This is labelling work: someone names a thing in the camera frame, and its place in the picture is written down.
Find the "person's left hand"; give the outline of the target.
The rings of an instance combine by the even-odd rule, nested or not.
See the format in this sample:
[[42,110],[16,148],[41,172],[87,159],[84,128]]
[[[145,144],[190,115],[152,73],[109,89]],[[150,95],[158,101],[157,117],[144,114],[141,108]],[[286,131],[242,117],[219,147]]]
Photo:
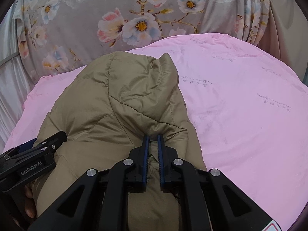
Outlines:
[[36,207],[33,199],[33,193],[30,188],[30,185],[25,185],[24,187],[25,200],[24,200],[24,210],[28,217],[35,218],[36,217]]

